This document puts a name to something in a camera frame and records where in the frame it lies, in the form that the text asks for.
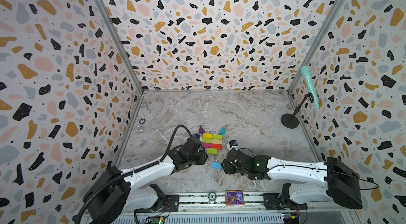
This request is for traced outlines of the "lime green block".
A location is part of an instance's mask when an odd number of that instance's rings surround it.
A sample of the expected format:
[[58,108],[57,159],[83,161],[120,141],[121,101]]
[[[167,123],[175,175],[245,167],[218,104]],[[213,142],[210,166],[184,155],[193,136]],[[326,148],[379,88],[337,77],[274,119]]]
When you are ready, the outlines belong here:
[[222,139],[223,139],[223,136],[222,136],[222,135],[218,135],[218,134],[212,134],[212,139],[222,140]]
[[208,149],[207,149],[207,154],[210,154],[210,155],[217,155],[217,154],[218,154],[218,149],[215,149],[215,148],[208,148]]
[[203,143],[211,144],[213,142],[212,138],[202,138]]

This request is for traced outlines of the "light blue rectangular block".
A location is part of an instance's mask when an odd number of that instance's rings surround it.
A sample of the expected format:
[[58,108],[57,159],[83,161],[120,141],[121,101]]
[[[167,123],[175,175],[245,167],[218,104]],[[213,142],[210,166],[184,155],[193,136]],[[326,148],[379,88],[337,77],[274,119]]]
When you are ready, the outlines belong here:
[[218,163],[218,162],[212,162],[212,163],[211,163],[211,167],[214,168],[214,169],[217,169],[217,170],[221,170],[221,169],[222,169],[221,163]]

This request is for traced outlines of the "red rectangular block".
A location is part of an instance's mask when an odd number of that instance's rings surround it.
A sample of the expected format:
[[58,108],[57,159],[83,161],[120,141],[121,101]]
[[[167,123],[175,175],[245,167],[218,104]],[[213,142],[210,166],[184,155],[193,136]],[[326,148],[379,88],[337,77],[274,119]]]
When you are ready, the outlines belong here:
[[213,149],[217,149],[217,150],[222,150],[222,145],[221,144],[212,144],[211,145],[211,148],[213,148]]

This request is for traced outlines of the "purple triangular block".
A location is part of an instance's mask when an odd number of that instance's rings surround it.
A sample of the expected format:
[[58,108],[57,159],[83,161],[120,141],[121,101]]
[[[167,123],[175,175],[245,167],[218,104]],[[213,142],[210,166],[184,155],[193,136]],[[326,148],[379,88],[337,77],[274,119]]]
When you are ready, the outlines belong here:
[[200,126],[200,128],[199,128],[199,133],[200,134],[205,134],[206,133],[202,126]]

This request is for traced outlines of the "natural wood block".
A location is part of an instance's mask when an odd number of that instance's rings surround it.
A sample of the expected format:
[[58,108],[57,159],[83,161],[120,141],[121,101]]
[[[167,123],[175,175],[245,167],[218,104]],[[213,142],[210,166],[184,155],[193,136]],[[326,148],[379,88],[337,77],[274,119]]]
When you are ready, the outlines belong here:
[[222,140],[221,139],[213,139],[212,144],[222,145]]

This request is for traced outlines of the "teal triangular block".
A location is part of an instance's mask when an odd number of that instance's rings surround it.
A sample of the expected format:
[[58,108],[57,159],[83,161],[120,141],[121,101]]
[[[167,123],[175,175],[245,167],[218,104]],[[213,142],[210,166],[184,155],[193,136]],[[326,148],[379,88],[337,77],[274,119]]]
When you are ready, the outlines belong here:
[[221,131],[219,133],[220,135],[225,135],[226,134],[226,130],[224,127],[221,128]]

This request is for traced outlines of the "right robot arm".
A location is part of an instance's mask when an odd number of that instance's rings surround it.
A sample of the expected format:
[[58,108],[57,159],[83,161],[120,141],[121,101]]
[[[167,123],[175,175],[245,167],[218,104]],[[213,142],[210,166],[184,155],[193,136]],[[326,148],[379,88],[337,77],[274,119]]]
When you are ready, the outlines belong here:
[[293,162],[266,155],[247,155],[233,147],[222,162],[226,174],[240,174],[252,181],[284,180],[280,193],[264,197],[267,210],[306,210],[309,202],[330,202],[353,210],[363,208],[360,181],[341,160]]

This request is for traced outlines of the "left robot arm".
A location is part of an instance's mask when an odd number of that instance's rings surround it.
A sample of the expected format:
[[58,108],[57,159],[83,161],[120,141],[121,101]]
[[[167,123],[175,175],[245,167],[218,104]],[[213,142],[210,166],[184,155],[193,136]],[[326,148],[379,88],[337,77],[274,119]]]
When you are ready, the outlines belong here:
[[184,144],[167,146],[158,159],[139,167],[119,170],[108,168],[83,197],[84,205],[73,217],[76,224],[88,212],[94,224],[111,224],[122,212],[154,209],[158,211],[165,194],[152,181],[178,173],[208,159],[199,135],[189,134]]

